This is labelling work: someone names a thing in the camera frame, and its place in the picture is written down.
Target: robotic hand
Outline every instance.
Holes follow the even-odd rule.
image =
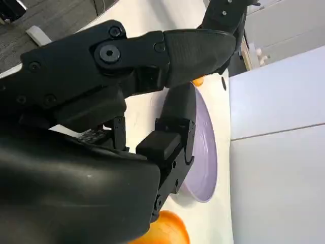
[[[110,20],[22,55],[22,69],[0,80],[0,242],[121,243],[146,233],[193,163],[190,81],[225,70],[254,3],[215,0],[198,29],[131,39]],[[125,98],[164,87],[155,130],[129,153]],[[48,130],[56,124],[87,132]]]

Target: gray carpet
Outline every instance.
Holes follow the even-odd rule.
[[[33,25],[52,40],[71,35],[96,19],[116,1],[22,0],[27,13],[11,25],[0,25],[0,73],[20,63],[20,55],[37,48],[25,33]]]

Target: orange fruit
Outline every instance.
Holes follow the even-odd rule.
[[[200,77],[199,79],[194,80],[194,81],[193,81],[193,84],[194,84],[195,86],[200,86],[200,85],[203,84],[203,81],[204,81],[204,76]]]
[[[128,244],[189,244],[183,221],[173,212],[161,211],[149,231]]]

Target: white table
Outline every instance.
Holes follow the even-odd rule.
[[[124,25],[128,37],[136,37],[149,31],[196,28],[202,22],[204,13],[202,0],[120,0],[85,28],[115,19]],[[229,87],[228,73],[223,76]],[[221,77],[217,74],[207,76],[199,89],[210,112],[217,144],[216,191],[211,201],[204,204],[181,194],[174,195],[168,198],[163,209],[171,210],[182,218],[191,244],[232,244],[229,91],[224,91]],[[154,129],[154,119],[160,115],[166,92],[165,89],[126,100],[126,143],[131,152]]]

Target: white cabinet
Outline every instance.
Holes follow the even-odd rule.
[[[235,244],[325,243],[325,46],[230,79]]]
[[[232,140],[325,123],[325,46],[230,78]]]
[[[255,12],[247,16],[245,30],[248,44],[269,56],[267,64],[325,45],[324,0],[261,0],[261,4],[262,9],[250,9]]]
[[[325,126],[231,142],[235,244],[325,243]]]

